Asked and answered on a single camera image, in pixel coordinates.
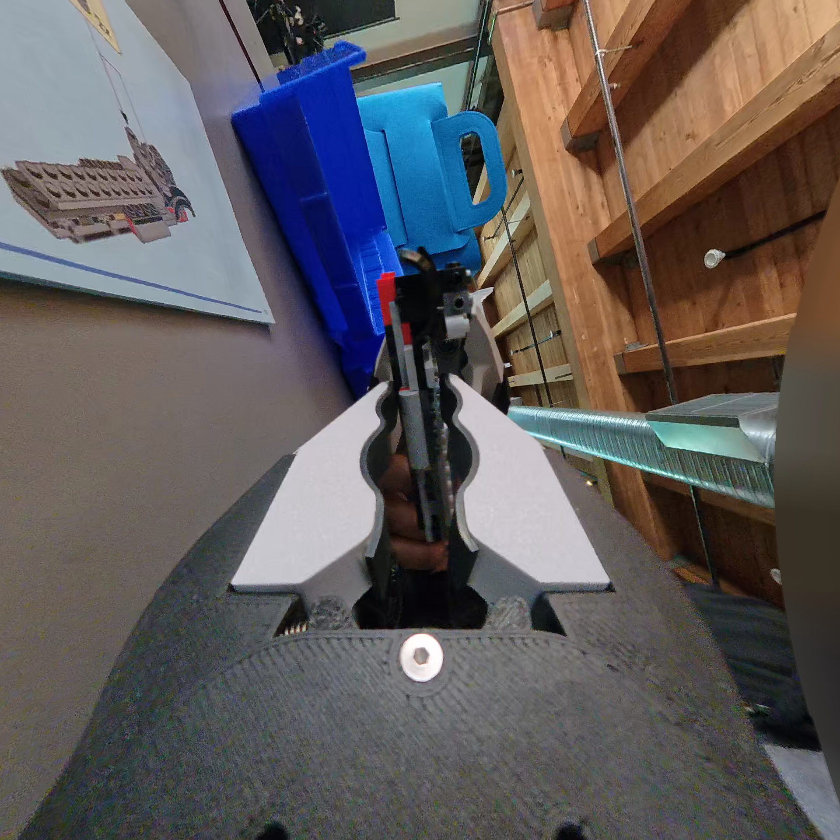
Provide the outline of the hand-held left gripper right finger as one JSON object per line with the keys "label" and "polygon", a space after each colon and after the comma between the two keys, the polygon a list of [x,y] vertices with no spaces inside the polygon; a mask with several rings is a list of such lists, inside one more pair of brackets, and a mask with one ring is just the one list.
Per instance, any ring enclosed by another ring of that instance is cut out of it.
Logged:
{"label": "hand-held left gripper right finger", "polygon": [[458,377],[451,431],[469,472],[455,497],[466,583],[486,602],[605,592],[611,580],[552,466],[550,453]]}

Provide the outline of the grey toy brick model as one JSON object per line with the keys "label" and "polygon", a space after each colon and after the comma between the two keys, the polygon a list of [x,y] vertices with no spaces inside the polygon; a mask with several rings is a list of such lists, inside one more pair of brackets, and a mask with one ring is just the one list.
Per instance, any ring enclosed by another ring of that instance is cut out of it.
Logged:
{"label": "grey toy brick model", "polygon": [[419,524],[426,541],[436,543],[447,538],[455,517],[447,382],[466,364],[467,338],[446,340],[443,295],[470,292],[470,273],[458,263],[437,268],[424,248],[403,249],[397,255],[413,272],[384,273],[377,287],[391,353],[400,445],[412,472]]}

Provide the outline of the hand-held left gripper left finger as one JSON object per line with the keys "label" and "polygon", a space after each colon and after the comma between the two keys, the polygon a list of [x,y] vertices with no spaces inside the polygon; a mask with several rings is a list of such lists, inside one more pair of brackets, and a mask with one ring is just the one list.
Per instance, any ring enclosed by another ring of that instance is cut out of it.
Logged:
{"label": "hand-held left gripper left finger", "polygon": [[386,594],[392,561],[377,481],[393,393],[382,383],[299,447],[230,584],[301,599]]}

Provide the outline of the silver ventilation duct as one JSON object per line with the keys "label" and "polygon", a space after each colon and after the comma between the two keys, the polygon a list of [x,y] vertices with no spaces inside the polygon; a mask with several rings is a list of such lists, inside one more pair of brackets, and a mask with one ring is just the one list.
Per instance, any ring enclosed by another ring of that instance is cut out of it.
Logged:
{"label": "silver ventilation duct", "polygon": [[512,406],[508,416],[546,445],[774,509],[779,399],[715,394],[648,413]]}

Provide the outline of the blue felt bag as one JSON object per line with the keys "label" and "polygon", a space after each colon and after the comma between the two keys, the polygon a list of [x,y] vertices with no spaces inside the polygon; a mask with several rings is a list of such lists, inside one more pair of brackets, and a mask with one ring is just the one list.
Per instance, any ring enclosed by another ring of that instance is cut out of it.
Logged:
{"label": "blue felt bag", "polygon": [[[495,124],[476,111],[448,115],[439,83],[357,99],[374,178],[395,250],[423,247],[437,268],[481,268],[475,228],[499,214],[507,169]],[[473,203],[461,150],[475,134],[484,155],[488,196]]]}

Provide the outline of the blue plastic bin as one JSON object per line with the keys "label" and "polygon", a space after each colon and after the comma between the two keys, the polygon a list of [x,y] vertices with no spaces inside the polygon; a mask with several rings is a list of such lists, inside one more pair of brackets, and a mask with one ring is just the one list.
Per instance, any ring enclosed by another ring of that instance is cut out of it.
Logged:
{"label": "blue plastic bin", "polygon": [[355,397],[368,390],[384,339],[356,262],[360,240],[386,229],[350,73],[365,58],[338,41],[278,72],[276,87],[232,115]]}
{"label": "blue plastic bin", "polygon": [[396,277],[403,274],[395,247],[386,229],[373,232],[363,237],[357,248],[358,267],[360,268],[360,283],[364,294],[364,301],[369,311],[374,333],[384,335],[382,308],[377,287],[378,280],[383,273],[393,273]]}

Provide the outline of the person's right hand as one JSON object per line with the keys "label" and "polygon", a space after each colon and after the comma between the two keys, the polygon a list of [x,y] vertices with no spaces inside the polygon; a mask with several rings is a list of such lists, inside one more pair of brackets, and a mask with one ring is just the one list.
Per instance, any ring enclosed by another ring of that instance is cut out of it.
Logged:
{"label": "person's right hand", "polygon": [[393,454],[379,481],[385,523],[396,564],[407,571],[443,573],[448,569],[448,545],[428,542],[419,524],[412,472],[404,454]]}

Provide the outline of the toy instruction booklet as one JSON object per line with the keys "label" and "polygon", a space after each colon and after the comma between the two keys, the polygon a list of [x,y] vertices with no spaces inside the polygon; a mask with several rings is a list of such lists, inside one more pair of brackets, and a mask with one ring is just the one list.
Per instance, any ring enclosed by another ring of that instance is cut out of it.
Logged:
{"label": "toy instruction booklet", "polygon": [[2,278],[274,318],[193,91],[125,2],[1,3]]}

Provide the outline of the black monitor screen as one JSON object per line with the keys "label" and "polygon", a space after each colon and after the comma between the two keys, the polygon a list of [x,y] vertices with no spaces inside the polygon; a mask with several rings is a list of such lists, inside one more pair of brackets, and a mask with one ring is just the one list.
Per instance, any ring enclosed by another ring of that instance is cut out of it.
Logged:
{"label": "black monitor screen", "polygon": [[325,35],[339,37],[396,19],[395,1],[316,1]]}

